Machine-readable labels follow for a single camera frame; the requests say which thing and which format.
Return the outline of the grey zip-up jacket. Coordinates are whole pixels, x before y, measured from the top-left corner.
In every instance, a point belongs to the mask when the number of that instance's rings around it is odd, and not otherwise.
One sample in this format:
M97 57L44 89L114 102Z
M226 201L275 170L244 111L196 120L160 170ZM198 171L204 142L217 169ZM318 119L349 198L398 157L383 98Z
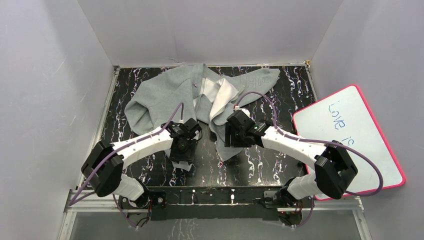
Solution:
M221 76L205 64L180 66L143 81L124 113L130 129L137 135L164 124L179 103L184 119L208 124L217 140L215 149L221 161L238 155L242 147L225 147L225 122L240 107L268 93L280 78L278 68L260 68L239 76Z

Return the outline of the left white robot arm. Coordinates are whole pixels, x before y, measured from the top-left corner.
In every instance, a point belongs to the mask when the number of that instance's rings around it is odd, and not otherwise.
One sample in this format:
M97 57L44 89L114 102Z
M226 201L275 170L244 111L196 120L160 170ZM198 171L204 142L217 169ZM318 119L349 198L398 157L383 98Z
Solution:
M132 207L144 208L150 202L155 203L157 197L140 180L124 174L123 169L163 151L174 168L189 172L202 135L199 123L190 118L184 123L164 123L152 132L126 141L99 141L82 165L81 172L98 197L114 194L127 200Z

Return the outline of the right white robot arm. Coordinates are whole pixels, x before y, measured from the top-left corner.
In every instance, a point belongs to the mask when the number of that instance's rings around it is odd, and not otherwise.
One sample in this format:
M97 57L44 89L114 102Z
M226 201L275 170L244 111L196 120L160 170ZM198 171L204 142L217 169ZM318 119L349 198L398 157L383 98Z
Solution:
M255 122L242 110L234 111L225 123L226 148L256 145L286 154L312 169L309 174L290 178L278 191L265 191L262 203L267 208L295 207L305 197L322 194L341 199L358 169L347 150L337 144L304 142L289 132L279 132L269 121Z

